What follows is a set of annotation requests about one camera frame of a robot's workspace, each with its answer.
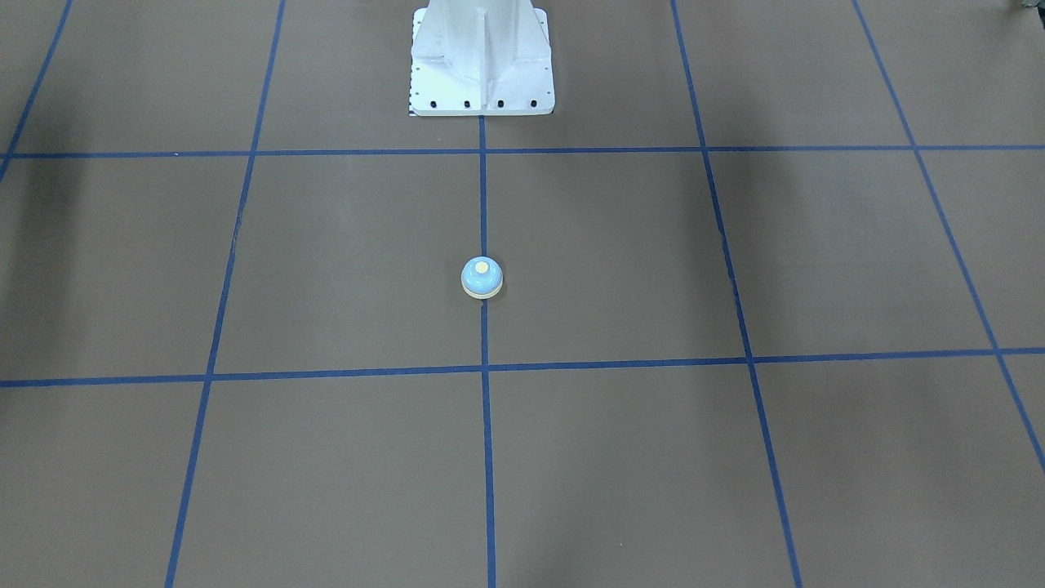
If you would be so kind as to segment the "blue service bell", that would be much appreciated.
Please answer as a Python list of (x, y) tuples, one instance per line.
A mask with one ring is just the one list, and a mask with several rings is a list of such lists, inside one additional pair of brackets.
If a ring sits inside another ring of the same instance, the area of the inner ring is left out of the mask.
[(490, 299), (500, 293), (505, 275), (500, 263), (490, 257), (470, 258), (460, 271), (460, 286), (474, 299)]

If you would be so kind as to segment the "white metal mount base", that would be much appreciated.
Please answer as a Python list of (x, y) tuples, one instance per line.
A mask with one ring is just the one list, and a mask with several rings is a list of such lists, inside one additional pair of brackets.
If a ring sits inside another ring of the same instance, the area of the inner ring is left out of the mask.
[(539, 116), (555, 110), (548, 15), (530, 1), (429, 1), (411, 18), (408, 113)]

